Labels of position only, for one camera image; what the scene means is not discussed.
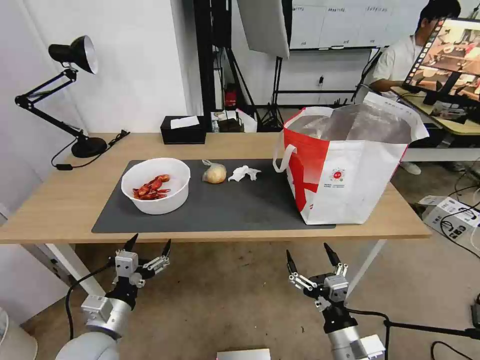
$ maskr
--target shopping bag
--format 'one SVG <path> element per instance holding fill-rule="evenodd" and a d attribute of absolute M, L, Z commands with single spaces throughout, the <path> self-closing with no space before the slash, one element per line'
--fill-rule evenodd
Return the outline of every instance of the shopping bag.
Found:
<path fill-rule="evenodd" d="M 284 124 L 273 167 L 286 170 L 306 224 L 363 224 L 408 144 L 428 136 L 417 112 L 370 92 L 361 104 L 302 109 Z"/>

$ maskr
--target lamp shade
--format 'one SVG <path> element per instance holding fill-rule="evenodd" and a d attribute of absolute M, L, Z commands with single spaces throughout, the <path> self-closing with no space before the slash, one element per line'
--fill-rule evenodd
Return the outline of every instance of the lamp shade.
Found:
<path fill-rule="evenodd" d="M 76 38 L 70 45 L 52 44 L 48 53 L 53 60 L 62 64 L 75 63 L 86 72 L 96 74 L 99 70 L 94 44 L 87 35 Z"/>

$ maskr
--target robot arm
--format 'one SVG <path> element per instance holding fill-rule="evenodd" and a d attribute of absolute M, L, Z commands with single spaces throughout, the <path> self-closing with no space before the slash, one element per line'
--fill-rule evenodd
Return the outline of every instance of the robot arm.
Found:
<path fill-rule="evenodd" d="M 345 307 L 349 282 L 345 278 L 348 265 L 340 262 L 338 255 L 328 246 L 328 254 L 334 271 L 306 278 L 297 271 L 290 252 L 286 251 L 288 280 L 309 298 L 314 299 L 316 308 L 322 313 L 325 324 L 323 330 L 331 343 L 335 360 L 371 360 L 385 352 L 378 335 L 360 338 L 357 321 Z"/>
<path fill-rule="evenodd" d="M 138 234 L 115 256 L 115 287 L 105 296 L 88 295 L 81 305 L 86 317 L 86 332 L 70 340 L 55 360 L 118 360 L 117 340 L 126 330 L 128 318 L 136 305 L 138 289 L 170 264 L 169 240 L 161 256 L 152 261 L 139 259 L 132 252 Z"/>

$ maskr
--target white tissue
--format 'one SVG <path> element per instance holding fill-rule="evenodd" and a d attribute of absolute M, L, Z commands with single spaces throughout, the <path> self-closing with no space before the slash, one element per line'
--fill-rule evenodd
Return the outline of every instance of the white tissue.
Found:
<path fill-rule="evenodd" d="M 255 181 L 257 180 L 257 173 L 261 173 L 261 171 L 249 168 L 247 165 L 243 165 L 242 167 L 237 167 L 235 170 L 233 170 L 233 175 L 228 178 L 228 181 L 235 180 L 236 182 L 239 182 L 247 174 L 250 175 L 250 180 Z"/>

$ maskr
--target table leg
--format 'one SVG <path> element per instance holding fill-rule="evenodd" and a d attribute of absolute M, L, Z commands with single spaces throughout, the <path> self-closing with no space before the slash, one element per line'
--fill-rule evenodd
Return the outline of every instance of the table leg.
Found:
<path fill-rule="evenodd" d="M 45 244 L 50 251 L 57 257 L 60 263 L 68 270 L 68 272 L 79 280 L 90 274 L 85 264 L 80 260 L 72 247 L 68 244 Z M 104 296 L 105 291 L 95 278 L 89 277 L 82 281 L 80 285 L 89 295 Z"/>
<path fill-rule="evenodd" d="M 375 257 L 379 254 L 382 247 L 385 245 L 387 240 L 377 240 L 369 241 L 368 246 L 362 251 L 361 259 L 365 259 L 363 263 L 348 264 L 348 272 L 346 273 L 346 279 L 349 282 L 347 298 L 350 296 L 355 286 L 359 283 L 360 279 L 364 276 L 365 272 L 369 268 L 370 264 L 374 261 Z"/>

